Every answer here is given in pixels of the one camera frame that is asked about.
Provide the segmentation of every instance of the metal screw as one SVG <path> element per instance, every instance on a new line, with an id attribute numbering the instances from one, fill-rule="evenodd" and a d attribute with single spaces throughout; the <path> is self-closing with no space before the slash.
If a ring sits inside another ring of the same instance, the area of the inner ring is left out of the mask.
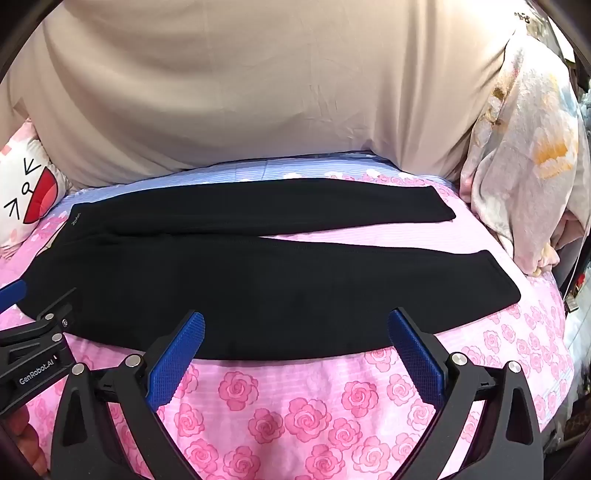
<path id="1" fill-rule="evenodd" d="M 72 373 L 74 375 L 80 375 L 84 371 L 84 364 L 76 364 L 72 367 Z"/>
<path id="2" fill-rule="evenodd" d="M 128 367 L 137 367 L 141 361 L 142 358 L 139 355 L 130 355 L 125 359 L 125 365 Z"/>
<path id="3" fill-rule="evenodd" d="M 452 362 L 460 366 L 466 365 L 468 363 L 468 357 L 463 353 L 454 353 L 452 355 Z"/>
<path id="4" fill-rule="evenodd" d="M 511 362 L 509 362 L 509 370 L 511 370 L 515 374 L 518 374 L 519 372 L 521 372 L 521 365 L 518 362 L 512 360 Z"/>

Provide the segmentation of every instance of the blue striped fabric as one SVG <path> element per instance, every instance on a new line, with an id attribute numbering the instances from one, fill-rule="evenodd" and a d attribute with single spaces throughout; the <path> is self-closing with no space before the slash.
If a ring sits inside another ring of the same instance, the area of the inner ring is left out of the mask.
<path id="1" fill-rule="evenodd" d="M 411 177 L 411 175 L 401 172 L 388 160 L 367 152 L 308 155 L 305 157 L 273 158 L 270 160 L 245 160 L 182 171 L 166 177 L 137 181 L 129 185 L 84 189 L 65 197 L 56 207 L 56 211 L 69 211 L 76 203 L 97 202 L 138 190 L 199 183 L 277 180 L 293 176 L 318 178 L 333 175 L 338 177 L 341 174 L 359 178 L 364 174 L 370 176 L 397 176 L 400 178 Z M 420 178 L 453 188 L 447 180 L 439 177 L 421 176 Z"/>

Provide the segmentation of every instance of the rose print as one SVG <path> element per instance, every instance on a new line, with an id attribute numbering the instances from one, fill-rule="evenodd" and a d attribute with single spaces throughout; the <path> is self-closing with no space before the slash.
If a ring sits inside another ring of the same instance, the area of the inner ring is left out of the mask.
<path id="1" fill-rule="evenodd" d="M 560 399 L 561 401 L 566 398 L 566 380 L 560 381 Z"/>
<path id="2" fill-rule="evenodd" d="M 556 335 L 558 335 L 559 338 L 563 339 L 564 338 L 564 328 L 565 328 L 565 317 L 564 315 L 559 315 L 558 311 L 556 310 L 555 307 L 552 307 L 550 309 L 550 314 L 552 315 L 552 318 L 554 319 L 554 331 L 556 332 Z"/>
<path id="3" fill-rule="evenodd" d="M 162 423 L 164 423 L 164 419 L 166 418 L 166 406 L 165 405 L 160 405 L 158 407 L 158 410 L 156 410 L 156 415 L 158 415 L 158 418 L 160 419 L 160 421 Z"/>
<path id="4" fill-rule="evenodd" d="M 362 436 L 361 427 L 354 420 L 336 419 L 329 430 L 329 442 L 341 452 L 350 449 Z"/>
<path id="5" fill-rule="evenodd" d="M 328 480 L 333 478 L 345 467 L 343 453 L 328 445 L 314 445 L 311 456 L 306 459 L 306 470 L 314 480 Z"/>
<path id="6" fill-rule="evenodd" d="M 499 312 L 493 313 L 492 315 L 489 315 L 486 318 L 488 318 L 497 325 L 499 325 L 499 323 L 501 322 L 501 315 L 499 315 Z"/>
<path id="7" fill-rule="evenodd" d="M 327 429 L 332 416 L 322 400 L 295 398 L 290 401 L 290 412 L 285 416 L 285 427 L 301 442 L 318 438 Z"/>
<path id="8" fill-rule="evenodd" d="M 542 350 L 542 358 L 544 359 L 544 362 L 546 362 L 548 365 L 552 364 L 552 352 L 550 352 L 550 349 L 544 345 L 542 345 L 541 347 Z"/>
<path id="9" fill-rule="evenodd" d="M 478 427 L 479 421 L 480 413 L 478 413 L 477 411 L 470 412 L 466 420 L 466 424 L 464 425 L 464 429 L 462 430 L 462 434 L 460 435 L 460 438 L 470 443 L 474 438 L 474 434 L 476 433 L 476 428 Z"/>
<path id="10" fill-rule="evenodd" d="M 531 316 L 536 323 L 544 323 L 544 316 L 542 315 L 542 312 L 540 311 L 540 309 L 538 309 L 536 307 L 532 307 L 531 308 Z"/>
<path id="11" fill-rule="evenodd" d="M 400 407 L 415 396 L 417 389 L 408 375 L 394 374 L 390 376 L 390 385 L 386 387 L 386 393 L 388 398 Z"/>
<path id="12" fill-rule="evenodd" d="M 258 381 L 242 372 L 228 372 L 217 388 L 217 393 L 230 410 L 244 410 L 258 398 Z"/>
<path id="13" fill-rule="evenodd" d="M 557 355 L 558 357 L 558 368 L 562 373 L 566 373 L 566 359 L 562 355 Z"/>
<path id="14" fill-rule="evenodd" d="M 496 332 L 491 330 L 487 330 L 484 332 L 484 345 L 489 350 L 492 350 L 495 353 L 499 353 L 499 346 L 501 344 L 501 339 L 497 335 Z"/>
<path id="15" fill-rule="evenodd" d="M 115 425 L 123 423 L 123 410 L 121 410 L 121 406 L 119 404 L 109 403 L 109 411 L 111 412 L 111 417 L 113 417 L 113 423 Z"/>
<path id="16" fill-rule="evenodd" d="M 365 439 L 352 455 L 353 469 L 362 473 L 378 473 L 386 470 L 390 459 L 390 447 L 376 436 Z"/>
<path id="17" fill-rule="evenodd" d="M 187 393 L 192 393 L 197 390 L 199 386 L 199 370 L 193 365 L 189 364 L 189 368 L 183 375 L 181 383 L 178 384 L 177 391 L 174 393 L 174 398 L 183 398 Z"/>
<path id="18" fill-rule="evenodd" d="M 560 369 L 558 368 L 558 364 L 556 362 L 552 362 L 550 365 L 550 373 L 552 373 L 552 376 L 555 380 L 560 378 Z"/>
<path id="19" fill-rule="evenodd" d="M 556 413 L 556 393 L 550 392 L 548 394 L 548 410 L 550 411 L 551 415 Z"/>
<path id="20" fill-rule="evenodd" d="M 367 363 L 375 365 L 382 373 L 390 370 L 390 365 L 398 361 L 398 354 L 393 348 L 381 348 L 373 352 L 366 352 L 364 357 Z"/>
<path id="21" fill-rule="evenodd" d="M 484 363 L 484 355 L 482 355 L 482 352 L 477 346 L 465 346 L 462 348 L 462 353 L 466 355 L 475 365 L 482 365 Z"/>
<path id="22" fill-rule="evenodd" d="M 494 355 L 488 355 L 486 357 L 486 366 L 492 368 L 503 368 L 503 364 L 501 363 L 499 357 Z"/>
<path id="23" fill-rule="evenodd" d="M 534 407 L 538 419 L 540 421 L 544 420 L 546 417 L 546 402 L 539 395 L 536 395 L 534 398 Z"/>
<path id="24" fill-rule="evenodd" d="M 58 383 L 56 383 L 53 388 L 56 391 L 56 394 L 61 397 L 61 394 L 64 393 L 64 387 L 66 386 L 66 378 L 62 378 Z"/>
<path id="25" fill-rule="evenodd" d="M 399 433 L 396 435 L 395 445 L 392 447 L 392 458 L 397 462 L 403 463 L 408 455 L 413 451 L 413 448 L 420 440 L 421 436 L 416 433 Z"/>
<path id="26" fill-rule="evenodd" d="M 277 412 L 258 408 L 255 410 L 254 418 L 248 420 L 248 431 L 261 445 L 271 443 L 285 432 L 283 418 Z"/>
<path id="27" fill-rule="evenodd" d="M 551 326 L 546 325 L 546 333 L 548 334 L 550 342 L 554 342 L 556 340 L 556 334 L 554 333 L 554 330 Z"/>
<path id="28" fill-rule="evenodd" d="M 188 403 L 181 403 L 178 413 L 174 414 L 174 424 L 177 427 L 178 435 L 190 437 L 205 430 L 203 415 Z"/>
<path id="29" fill-rule="evenodd" d="M 134 472 L 143 475 L 147 478 L 152 477 L 150 470 L 148 470 L 148 466 L 146 465 L 146 462 L 144 461 L 141 453 L 138 452 L 134 460 L 131 462 L 131 466 L 133 467 Z"/>
<path id="30" fill-rule="evenodd" d="M 138 446 L 135 444 L 134 436 L 131 434 L 129 427 L 125 423 L 122 424 L 119 429 L 119 439 L 121 440 L 123 450 L 128 457 L 130 456 L 130 452 L 138 449 Z"/>
<path id="31" fill-rule="evenodd" d="M 249 447 L 241 446 L 223 458 L 223 471 L 240 480 L 254 480 L 261 467 L 261 459 Z"/>
<path id="32" fill-rule="evenodd" d="M 407 423 L 417 432 L 422 432 L 427 428 L 434 415 L 435 408 L 432 405 L 416 399 L 408 413 Z"/>
<path id="33" fill-rule="evenodd" d="M 33 413 L 37 417 L 37 420 L 39 420 L 40 423 L 45 425 L 49 431 L 53 430 L 53 427 L 56 422 L 56 413 L 55 413 L 55 411 L 50 411 L 47 408 L 47 404 L 45 402 L 45 399 L 43 399 L 43 398 L 38 399 Z"/>
<path id="34" fill-rule="evenodd" d="M 350 410 L 353 417 L 361 418 L 378 404 L 378 393 L 373 383 L 347 382 L 340 402 L 345 410 Z"/>
<path id="35" fill-rule="evenodd" d="M 521 317 L 521 311 L 519 309 L 519 305 L 517 305 L 516 303 L 514 305 L 511 305 L 510 307 L 507 307 L 505 309 L 505 311 L 509 315 L 512 315 L 513 317 L 515 317 L 516 319 L 518 319 L 519 317 Z"/>
<path id="36" fill-rule="evenodd" d="M 530 333 L 530 338 L 528 340 L 528 343 L 530 344 L 530 347 L 532 350 L 539 350 L 540 349 L 540 340 L 539 338 L 536 337 L 536 335 L 532 333 Z"/>
<path id="37" fill-rule="evenodd" d="M 520 338 L 517 339 L 517 353 L 523 357 L 529 356 L 531 353 L 530 346 Z"/>
<path id="38" fill-rule="evenodd" d="M 537 326 L 535 323 L 535 320 L 533 319 L 533 317 L 527 315 L 526 313 L 524 313 L 523 315 L 525 322 L 527 323 L 527 326 L 529 328 L 531 328 L 532 330 L 535 329 L 535 327 Z"/>
<path id="39" fill-rule="evenodd" d="M 509 343 L 515 342 L 515 331 L 511 325 L 503 324 L 501 326 L 501 330 L 503 330 L 503 338 L 505 340 L 507 340 Z"/>
<path id="40" fill-rule="evenodd" d="M 217 470 L 219 454 L 203 439 L 192 442 L 185 450 L 185 457 L 199 472 L 214 473 Z"/>
<path id="41" fill-rule="evenodd" d="M 530 364 L 531 368 L 533 368 L 536 372 L 541 373 L 542 367 L 544 366 L 542 356 L 539 353 L 533 352 L 530 355 Z"/>
<path id="42" fill-rule="evenodd" d="M 521 365 L 521 368 L 523 369 L 523 374 L 525 375 L 526 378 L 530 377 L 530 372 L 531 372 L 531 368 L 530 365 L 528 364 L 528 362 L 526 362 L 525 360 L 519 360 L 519 364 Z"/>

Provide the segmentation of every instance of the blue gripper pad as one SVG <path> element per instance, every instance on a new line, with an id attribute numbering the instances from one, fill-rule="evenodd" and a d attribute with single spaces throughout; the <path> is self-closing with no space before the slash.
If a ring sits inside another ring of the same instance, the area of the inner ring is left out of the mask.
<path id="1" fill-rule="evenodd" d="M 8 310 L 27 295 L 27 284 L 24 280 L 17 280 L 0 290 L 0 313 Z"/>
<path id="2" fill-rule="evenodd" d="M 444 373 L 399 310 L 388 317 L 388 334 L 421 399 L 438 410 L 445 402 Z"/>
<path id="3" fill-rule="evenodd" d="M 205 336 L 205 320 L 193 313 L 154 365 L 148 378 L 146 401 L 152 411 L 172 399 Z"/>

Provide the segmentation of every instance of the black pants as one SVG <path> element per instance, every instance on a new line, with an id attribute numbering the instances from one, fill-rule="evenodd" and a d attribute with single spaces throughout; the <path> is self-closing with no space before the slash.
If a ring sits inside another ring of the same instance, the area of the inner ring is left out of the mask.
<path id="1" fill-rule="evenodd" d="M 198 358 L 289 360 L 390 345 L 403 306 L 437 333 L 519 301 L 488 251 L 456 255 L 260 238 L 378 223 L 441 222 L 432 187 L 283 180 L 172 187 L 79 204 L 23 275 L 36 317 L 72 287 L 72 333 L 146 350 L 189 309 L 203 313 Z"/>

